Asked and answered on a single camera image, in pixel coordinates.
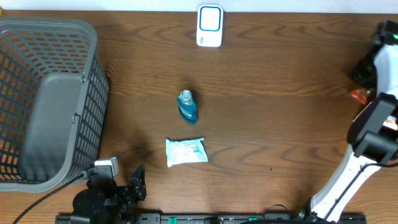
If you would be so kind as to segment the red chocolate bar wrapper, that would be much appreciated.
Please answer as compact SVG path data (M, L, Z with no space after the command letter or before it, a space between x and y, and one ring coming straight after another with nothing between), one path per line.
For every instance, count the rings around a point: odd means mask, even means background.
M369 103L369 99L371 96L372 91L365 89L365 88L357 88L354 90L351 90L349 94L358 100L361 104L366 105Z

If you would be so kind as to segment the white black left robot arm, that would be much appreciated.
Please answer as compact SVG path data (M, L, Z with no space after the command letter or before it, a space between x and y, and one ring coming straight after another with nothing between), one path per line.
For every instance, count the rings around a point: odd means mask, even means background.
M140 165L126 185L117 185L111 166L93 166L87 189L73 199L71 224L135 223L132 209L146 198L145 167Z

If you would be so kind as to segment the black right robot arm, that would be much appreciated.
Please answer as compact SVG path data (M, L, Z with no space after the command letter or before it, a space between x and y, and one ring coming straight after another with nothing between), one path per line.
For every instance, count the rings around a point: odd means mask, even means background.
M397 166L397 23L380 22L369 50L351 79L376 97L355 117L345 156L326 185L298 219L338 223L343 209L365 181L381 168Z

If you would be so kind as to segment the yellow snack bag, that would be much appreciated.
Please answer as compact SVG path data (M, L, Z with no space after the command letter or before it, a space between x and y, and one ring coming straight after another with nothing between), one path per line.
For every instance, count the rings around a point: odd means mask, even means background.
M397 118L394 116L388 116L385 122L383 122L383 126L397 131L398 130Z

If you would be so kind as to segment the blue mouthwash bottle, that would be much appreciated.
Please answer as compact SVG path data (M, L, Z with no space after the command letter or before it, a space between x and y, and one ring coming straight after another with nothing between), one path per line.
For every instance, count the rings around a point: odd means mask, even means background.
M182 118L190 124L195 124L198 121L197 104L193 99L191 91L183 90L179 94L177 102Z

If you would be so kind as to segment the white tissue pack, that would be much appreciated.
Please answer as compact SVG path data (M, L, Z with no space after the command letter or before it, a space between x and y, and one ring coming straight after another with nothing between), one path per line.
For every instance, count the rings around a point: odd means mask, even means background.
M208 162L208 156L203 145L205 138L172 141L167 139L167 167L186 163Z

